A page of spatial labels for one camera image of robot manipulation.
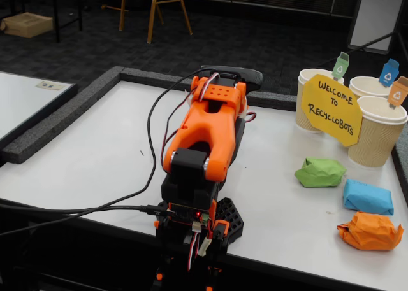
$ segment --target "white tabletop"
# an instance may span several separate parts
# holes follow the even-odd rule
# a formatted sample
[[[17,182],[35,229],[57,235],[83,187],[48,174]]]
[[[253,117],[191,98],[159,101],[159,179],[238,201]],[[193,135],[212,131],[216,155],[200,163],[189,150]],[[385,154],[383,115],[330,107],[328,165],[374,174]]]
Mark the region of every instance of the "white tabletop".
[[[60,90],[37,87],[41,82],[60,85]],[[72,84],[0,72],[0,140],[67,91]]]
[[[146,120],[163,89],[120,82],[62,134],[27,162],[0,168],[0,198],[41,208],[99,206],[141,189],[152,167]],[[159,157],[166,119],[184,97],[172,91],[152,116],[152,137]],[[173,117],[177,128],[188,107]],[[295,113],[253,108],[237,159],[219,198],[230,197],[244,222],[242,237],[228,253],[269,264],[384,290],[406,288],[408,236],[390,252],[363,252],[339,237],[336,226],[355,211],[344,209],[344,182],[335,188],[303,188],[294,177],[306,157],[339,160],[346,178],[392,191],[395,225],[408,227],[408,208],[389,159],[382,169],[365,169],[327,135],[295,126]],[[157,169],[143,194],[121,204],[158,204],[165,173]],[[155,218],[134,211],[87,215],[95,221],[154,235]]]

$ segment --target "blue recycling tag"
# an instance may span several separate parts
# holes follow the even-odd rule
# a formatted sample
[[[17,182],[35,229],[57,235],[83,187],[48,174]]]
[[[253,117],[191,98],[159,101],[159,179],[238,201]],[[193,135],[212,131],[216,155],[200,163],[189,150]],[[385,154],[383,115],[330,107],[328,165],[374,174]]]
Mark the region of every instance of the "blue recycling tag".
[[[382,73],[379,79],[380,83],[386,87],[390,87],[391,85],[393,85],[393,82],[399,74],[399,67],[400,64],[397,61],[390,59],[382,69]]]

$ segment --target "recycling symbol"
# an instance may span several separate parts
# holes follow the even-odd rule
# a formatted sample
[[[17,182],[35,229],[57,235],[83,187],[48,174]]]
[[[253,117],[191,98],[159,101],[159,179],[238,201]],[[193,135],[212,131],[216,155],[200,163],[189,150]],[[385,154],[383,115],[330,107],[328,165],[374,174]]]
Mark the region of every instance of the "recycling symbol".
[[[401,92],[396,92],[395,94],[393,94],[393,98],[394,98],[395,100],[401,99]]]

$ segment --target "gray foam border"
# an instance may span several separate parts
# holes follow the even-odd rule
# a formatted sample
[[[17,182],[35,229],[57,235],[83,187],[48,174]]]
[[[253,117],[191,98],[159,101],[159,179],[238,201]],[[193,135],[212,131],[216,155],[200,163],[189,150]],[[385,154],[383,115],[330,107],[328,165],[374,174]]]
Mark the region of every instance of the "gray foam border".
[[[49,117],[3,148],[0,151],[0,158],[15,164],[25,162],[71,125],[121,80],[167,88],[179,79],[180,77],[178,76],[163,75],[161,73],[132,68],[113,67]],[[190,84],[191,79],[186,79],[176,89],[189,89]],[[250,106],[288,111],[296,110],[296,96],[270,92],[251,92],[247,96],[247,101]],[[393,160],[405,199],[408,201],[408,157],[406,154],[408,154],[407,126],[404,127],[403,133],[393,150]]]

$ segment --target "orange robotic arm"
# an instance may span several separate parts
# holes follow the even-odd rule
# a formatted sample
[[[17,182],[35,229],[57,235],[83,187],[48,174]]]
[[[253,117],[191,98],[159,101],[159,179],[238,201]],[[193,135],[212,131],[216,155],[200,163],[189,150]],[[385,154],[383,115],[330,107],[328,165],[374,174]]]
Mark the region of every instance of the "orange robotic arm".
[[[177,131],[164,158],[164,169],[170,173],[172,155],[179,149],[188,149],[197,143],[209,146],[205,164],[205,179],[224,181],[235,151],[234,124],[247,103],[246,84],[235,87],[210,84],[210,79],[193,78],[191,107]]]

